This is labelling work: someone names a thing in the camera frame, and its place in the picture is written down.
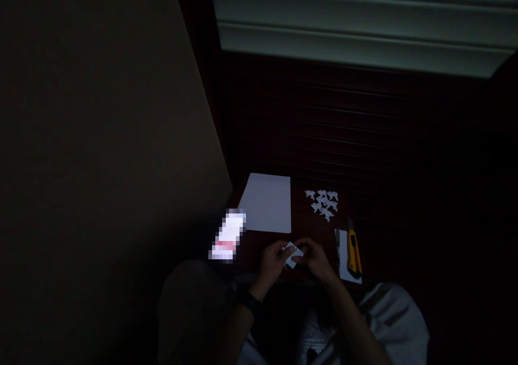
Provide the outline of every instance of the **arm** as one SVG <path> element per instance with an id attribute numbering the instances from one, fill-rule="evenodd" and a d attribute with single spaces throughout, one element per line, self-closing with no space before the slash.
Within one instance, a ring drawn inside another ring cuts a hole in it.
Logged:
<path id="1" fill-rule="evenodd" d="M 261 256 L 261 268 L 257 280 L 250 286 L 248 292 L 262 302 L 272 285 L 280 276 L 286 259 L 293 253 L 293 247 L 284 251 L 285 241 L 277 241 L 268 246 Z M 248 307 L 238 304 L 224 324 L 220 339 L 214 350 L 214 362 L 217 364 L 235 364 L 248 333 L 254 323 L 254 315 Z"/>
<path id="2" fill-rule="evenodd" d="M 357 363 L 390 365 L 389 357 L 363 320 L 349 291 L 331 268 L 322 246 L 310 238 L 302 238 L 295 245 L 302 250 L 304 257 L 291 259 L 296 263 L 307 265 L 324 285 L 333 303 L 345 340 Z"/>

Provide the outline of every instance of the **pile of paper cutouts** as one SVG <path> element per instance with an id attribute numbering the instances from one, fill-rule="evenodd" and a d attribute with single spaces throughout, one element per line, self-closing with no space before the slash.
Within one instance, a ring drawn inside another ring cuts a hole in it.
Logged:
<path id="1" fill-rule="evenodd" d="M 328 220 L 335 215 L 329 211 L 329 208 L 333 208 L 336 212 L 338 212 L 338 193 L 334 191 L 325 191 L 318 190 L 318 196 L 315 198 L 315 192 L 311 190 L 306 190 L 306 197 L 310 197 L 313 201 L 316 200 L 315 203 L 311 205 L 315 212 L 319 211 L 320 215 L 325 216 L 325 219 Z"/>

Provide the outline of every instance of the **wooden table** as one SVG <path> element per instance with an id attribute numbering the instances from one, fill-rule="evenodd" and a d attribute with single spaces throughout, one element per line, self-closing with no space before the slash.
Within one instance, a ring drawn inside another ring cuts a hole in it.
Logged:
<path id="1" fill-rule="evenodd" d="M 236 209 L 243 195 L 247 180 L 240 183 L 229 201 L 229 208 Z M 335 229 L 347 229 L 347 216 L 351 215 L 347 203 L 346 194 L 338 192 L 338 212 L 327 222 L 324 216 L 315 214 L 310 197 L 306 197 L 305 190 L 316 191 L 316 188 L 292 184 L 291 185 L 291 233 L 263 232 L 247 230 L 240 239 L 236 253 L 235 267 L 240 273 L 258 272 L 262 250 L 273 242 L 281 239 L 295 242 L 302 237 L 310 237 L 322 245 L 328 257 L 329 263 L 338 273 L 338 254 L 335 237 Z M 363 262 L 363 250 L 361 248 L 361 235 L 357 231 L 358 246 L 362 253 L 363 282 L 365 280 L 365 266 Z M 313 276 L 305 267 L 297 265 L 295 269 L 283 271 L 281 278 L 293 280 L 314 280 Z M 344 281 L 348 287 L 361 288 L 362 286 Z"/>

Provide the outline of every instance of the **yellow utility knife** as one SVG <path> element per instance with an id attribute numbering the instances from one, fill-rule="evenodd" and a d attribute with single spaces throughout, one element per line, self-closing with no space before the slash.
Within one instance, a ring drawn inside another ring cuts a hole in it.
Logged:
<path id="1" fill-rule="evenodd" d="M 347 270 L 355 278 L 362 277 L 362 263 L 360 261 L 360 250 L 358 249 L 358 240 L 353 228 L 352 218 L 347 217 L 347 252 L 349 254 L 349 261 L 347 262 Z"/>

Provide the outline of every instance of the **watch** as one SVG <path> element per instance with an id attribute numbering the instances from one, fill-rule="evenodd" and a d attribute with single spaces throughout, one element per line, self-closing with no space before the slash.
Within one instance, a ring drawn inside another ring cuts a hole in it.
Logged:
<path id="1" fill-rule="evenodd" d="M 254 318 L 257 317 L 259 310 L 261 309 L 261 302 L 254 298 L 248 290 L 238 291 L 237 302 L 246 306 L 252 312 Z"/>

